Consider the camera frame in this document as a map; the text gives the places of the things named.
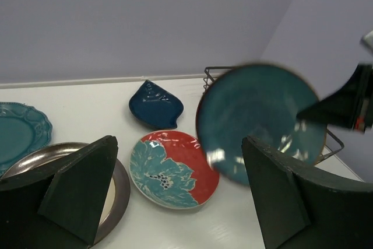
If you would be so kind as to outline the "red teal floral plate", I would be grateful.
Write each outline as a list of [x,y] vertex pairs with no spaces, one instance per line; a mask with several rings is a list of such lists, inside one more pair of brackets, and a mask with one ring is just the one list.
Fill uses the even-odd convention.
[[198,140],[176,130],[151,132],[138,140],[131,151],[129,173],[146,198],[177,210],[205,204],[220,180]]

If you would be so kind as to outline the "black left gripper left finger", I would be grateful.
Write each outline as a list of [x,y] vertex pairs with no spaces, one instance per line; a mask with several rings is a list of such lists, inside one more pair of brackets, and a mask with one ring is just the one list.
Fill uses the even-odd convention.
[[117,139],[108,135],[2,179],[1,244],[92,245],[117,153]]

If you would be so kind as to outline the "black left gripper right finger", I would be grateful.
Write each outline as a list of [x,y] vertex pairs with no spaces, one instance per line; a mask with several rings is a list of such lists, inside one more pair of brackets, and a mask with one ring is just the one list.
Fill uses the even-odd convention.
[[242,155],[266,248],[372,248],[372,184],[310,166],[262,143]]

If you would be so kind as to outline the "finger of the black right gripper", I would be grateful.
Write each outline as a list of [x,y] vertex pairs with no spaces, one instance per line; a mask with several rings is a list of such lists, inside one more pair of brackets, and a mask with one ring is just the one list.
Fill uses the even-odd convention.
[[372,128],[372,65],[358,64],[339,90],[298,112],[297,119],[355,131]]

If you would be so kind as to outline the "dark teal round plate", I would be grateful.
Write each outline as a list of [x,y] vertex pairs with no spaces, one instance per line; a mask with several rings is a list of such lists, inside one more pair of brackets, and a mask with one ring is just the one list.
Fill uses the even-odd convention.
[[205,90],[196,112],[196,134],[216,171],[248,185],[241,150],[246,136],[308,164],[320,161],[326,127],[296,117],[318,100],[309,83],[286,68],[242,65],[225,72]]

